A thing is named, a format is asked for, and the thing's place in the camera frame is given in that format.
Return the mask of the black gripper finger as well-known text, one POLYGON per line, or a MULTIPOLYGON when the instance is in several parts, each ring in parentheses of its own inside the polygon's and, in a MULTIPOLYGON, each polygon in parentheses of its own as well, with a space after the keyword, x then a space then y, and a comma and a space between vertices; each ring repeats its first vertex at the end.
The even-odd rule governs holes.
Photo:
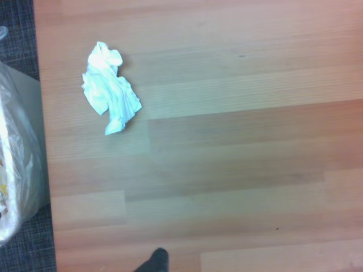
POLYGON ((169 254, 163 248, 157 248, 134 272, 169 272, 169 254))

